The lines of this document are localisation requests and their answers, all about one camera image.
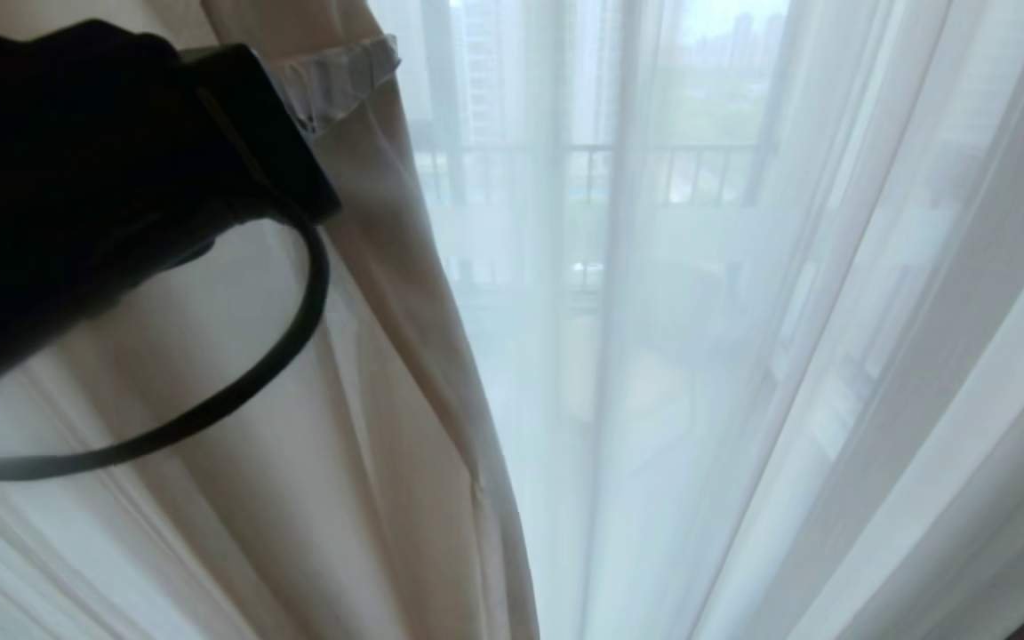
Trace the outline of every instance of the curtain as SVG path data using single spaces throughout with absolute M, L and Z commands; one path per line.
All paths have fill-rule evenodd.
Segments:
M 313 141 L 346 206 L 313 347 L 168 453 L 0 485 L 0 637 L 1024 623 L 1024 0 L 0 0 L 0 32 L 89 15 L 282 81 L 383 31 L 401 62 Z M 0 454 L 207 396 L 302 263 L 256 223 L 131 293 L 0 380 Z

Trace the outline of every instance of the beige curtain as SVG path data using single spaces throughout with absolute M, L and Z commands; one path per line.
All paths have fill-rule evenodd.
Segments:
M 267 62 L 381 34 L 357 0 L 0 0 Z M 344 202 L 313 344 L 223 424 L 104 473 L 0 485 L 0 637 L 536 637 L 508 473 L 387 81 L 315 142 Z M 141 432 L 258 359 L 304 281 L 272 223 L 225 234 L 0 380 L 0 454 Z

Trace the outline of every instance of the sheer white curtain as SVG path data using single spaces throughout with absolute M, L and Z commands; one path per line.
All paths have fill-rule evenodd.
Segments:
M 549 639 L 1024 620 L 1024 0 L 370 0 Z

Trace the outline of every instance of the black cable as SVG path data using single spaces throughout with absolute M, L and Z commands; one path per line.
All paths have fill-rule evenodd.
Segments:
M 0 457 L 0 481 L 34 481 L 34 479 L 80 474 L 134 461 L 142 455 L 154 454 L 156 451 L 176 444 L 222 421 L 232 411 L 240 409 L 295 359 L 322 321 L 322 311 L 327 303 L 330 265 L 318 231 L 313 224 L 310 224 L 306 215 L 290 200 L 278 195 L 271 195 L 269 198 L 275 200 L 280 210 L 280 216 L 272 218 L 298 231 L 302 242 L 306 243 L 310 271 L 295 319 L 292 319 L 292 324 L 280 337 L 280 341 L 273 344 L 263 359 L 256 361 L 247 373 L 220 389 L 215 395 L 151 432 L 131 437 L 130 440 L 85 451 L 82 454 Z

